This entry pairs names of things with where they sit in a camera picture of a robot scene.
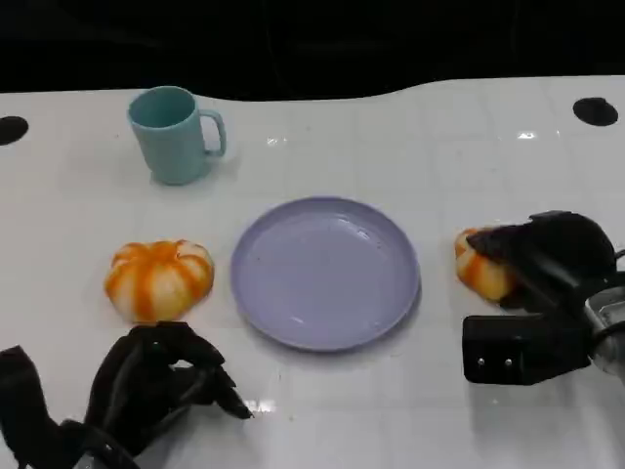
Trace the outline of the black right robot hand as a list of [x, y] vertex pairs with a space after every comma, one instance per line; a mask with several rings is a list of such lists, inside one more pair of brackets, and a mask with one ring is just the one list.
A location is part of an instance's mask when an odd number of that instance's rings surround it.
[[498, 301], [505, 310], [572, 316], [586, 296], [624, 276], [601, 226], [570, 211], [534, 214], [523, 224], [486, 228], [469, 235], [468, 243], [518, 283]]

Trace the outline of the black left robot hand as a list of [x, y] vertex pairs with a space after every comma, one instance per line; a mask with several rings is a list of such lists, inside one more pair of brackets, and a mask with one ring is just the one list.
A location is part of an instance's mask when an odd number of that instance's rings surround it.
[[84, 423], [137, 456], [195, 406], [252, 412], [224, 370], [225, 359], [185, 322], [137, 325], [119, 338], [94, 378]]

